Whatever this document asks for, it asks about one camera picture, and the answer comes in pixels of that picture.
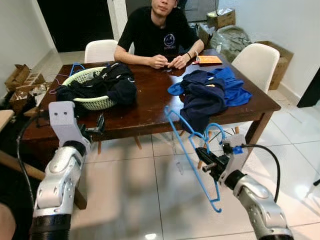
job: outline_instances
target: laundry basket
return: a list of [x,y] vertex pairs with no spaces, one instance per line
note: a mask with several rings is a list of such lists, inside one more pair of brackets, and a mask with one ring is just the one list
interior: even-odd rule
[[[94,67],[82,70],[70,77],[68,77],[63,86],[69,86],[72,81],[77,81],[79,83],[84,83],[88,80],[88,76],[92,76],[93,73],[99,75],[101,71],[105,67]],[[75,98],[73,101],[81,103],[86,109],[96,111],[96,110],[103,110],[107,108],[111,108],[115,104],[115,101],[112,101],[108,96],[100,96],[95,98]]]

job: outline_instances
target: white chair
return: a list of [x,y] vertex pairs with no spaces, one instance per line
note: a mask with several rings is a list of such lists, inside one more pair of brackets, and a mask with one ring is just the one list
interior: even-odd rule
[[[280,58],[278,50],[260,43],[253,43],[247,46],[233,60],[232,65],[253,82],[265,93],[268,92],[269,85]],[[223,125],[224,129],[235,128],[235,133],[239,133],[239,126],[246,122]]]
[[85,47],[84,63],[114,61],[118,42],[113,39],[92,41]]

